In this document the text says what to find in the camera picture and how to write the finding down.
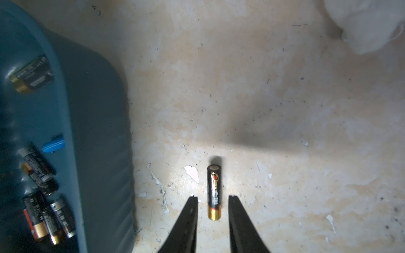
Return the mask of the black gold AA battery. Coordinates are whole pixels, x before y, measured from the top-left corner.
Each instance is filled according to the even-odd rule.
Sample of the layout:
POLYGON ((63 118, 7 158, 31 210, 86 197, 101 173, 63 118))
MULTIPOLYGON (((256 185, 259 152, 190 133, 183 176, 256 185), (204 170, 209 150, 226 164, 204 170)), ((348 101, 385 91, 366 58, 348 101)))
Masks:
POLYGON ((208 218, 212 221, 221 218, 221 166, 211 164, 207 168, 207 203, 208 218))

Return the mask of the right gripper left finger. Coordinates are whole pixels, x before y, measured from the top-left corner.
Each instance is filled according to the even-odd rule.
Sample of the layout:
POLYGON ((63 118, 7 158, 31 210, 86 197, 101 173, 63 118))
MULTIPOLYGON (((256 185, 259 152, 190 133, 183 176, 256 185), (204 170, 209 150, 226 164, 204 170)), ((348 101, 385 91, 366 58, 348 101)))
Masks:
POLYGON ((195 253, 197 241, 198 198, 189 197, 169 236, 158 253, 195 253))

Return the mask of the white plush toy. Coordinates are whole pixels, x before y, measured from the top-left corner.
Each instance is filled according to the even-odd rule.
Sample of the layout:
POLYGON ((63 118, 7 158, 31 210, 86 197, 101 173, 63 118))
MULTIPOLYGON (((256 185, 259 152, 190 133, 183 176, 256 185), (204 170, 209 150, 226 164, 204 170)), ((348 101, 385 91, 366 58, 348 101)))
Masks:
POLYGON ((324 6, 341 38, 362 55, 378 51, 405 30, 405 1, 329 0, 324 6))

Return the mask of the teal plastic storage box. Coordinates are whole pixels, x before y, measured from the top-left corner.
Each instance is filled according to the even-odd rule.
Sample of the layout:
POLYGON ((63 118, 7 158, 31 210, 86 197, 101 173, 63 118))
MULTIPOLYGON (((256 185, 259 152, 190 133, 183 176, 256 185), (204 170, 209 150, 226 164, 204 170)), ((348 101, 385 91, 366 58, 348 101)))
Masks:
POLYGON ((100 54, 42 26, 11 1, 1 2, 1 252, 130 253, 135 230, 130 145, 124 88, 100 54), (45 54, 54 80, 17 92, 9 76, 45 54), (18 151, 41 150, 63 136, 65 147, 46 154, 58 191, 76 221, 76 235, 54 245, 36 242, 23 197, 34 187, 18 151))

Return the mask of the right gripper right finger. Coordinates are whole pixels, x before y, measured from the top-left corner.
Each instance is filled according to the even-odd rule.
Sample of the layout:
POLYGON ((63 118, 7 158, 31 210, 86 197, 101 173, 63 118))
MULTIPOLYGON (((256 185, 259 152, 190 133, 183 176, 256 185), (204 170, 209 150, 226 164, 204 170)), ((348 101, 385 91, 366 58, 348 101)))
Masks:
POLYGON ((228 196, 232 253, 270 253, 237 196, 228 196))

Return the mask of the blue battery in box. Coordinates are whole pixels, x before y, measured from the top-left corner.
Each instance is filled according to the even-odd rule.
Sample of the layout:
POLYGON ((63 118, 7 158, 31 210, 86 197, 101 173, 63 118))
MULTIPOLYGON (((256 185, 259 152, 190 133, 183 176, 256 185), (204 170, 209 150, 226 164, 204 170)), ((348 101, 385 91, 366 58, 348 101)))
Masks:
POLYGON ((47 142, 43 145, 42 151, 44 153, 54 153, 60 149, 63 149, 65 147, 65 140, 63 136, 59 136, 57 138, 54 138, 50 142, 47 142))

